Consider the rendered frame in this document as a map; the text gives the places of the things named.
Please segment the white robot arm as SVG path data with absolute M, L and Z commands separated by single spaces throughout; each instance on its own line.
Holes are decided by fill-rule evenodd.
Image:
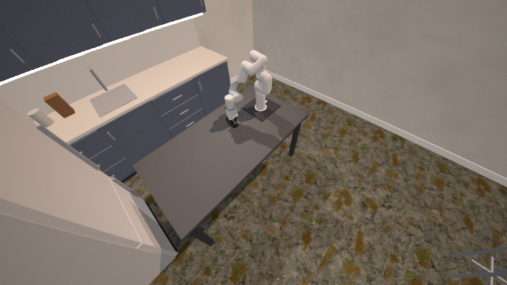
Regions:
M 243 95 L 241 95 L 241 93 L 239 93 L 236 89 L 240 83 L 246 83 L 248 75 L 255 75 L 257 79 L 254 83 L 256 100 L 255 109 L 257 111 L 265 111 L 267 109 L 267 100 L 265 101 L 265 95 L 268 95 L 271 92 L 272 87 L 272 76 L 265 70 L 267 57 L 259 52 L 257 53 L 255 50 L 250 52 L 249 57 L 254 64 L 248 61 L 241 62 L 237 78 L 230 85 L 228 92 L 229 95 L 224 97 L 226 104 L 224 110 L 234 111 L 234 103 L 243 100 Z

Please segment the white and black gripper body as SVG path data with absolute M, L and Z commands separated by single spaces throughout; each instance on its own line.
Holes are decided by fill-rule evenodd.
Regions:
M 226 116 L 228 116 L 228 119 L 229 119 L 229 120 L 232 120 L 232 119 L 234 119 L 235 117 L 237 117 L 237 116 L 238 116 L 238 111 L 237 111 L 236 107 L 235 107 L 235 110 L 234 110 L 234 111 L 228 111 L 228 110 L 227 110 L 227 111 L 226 111 Z

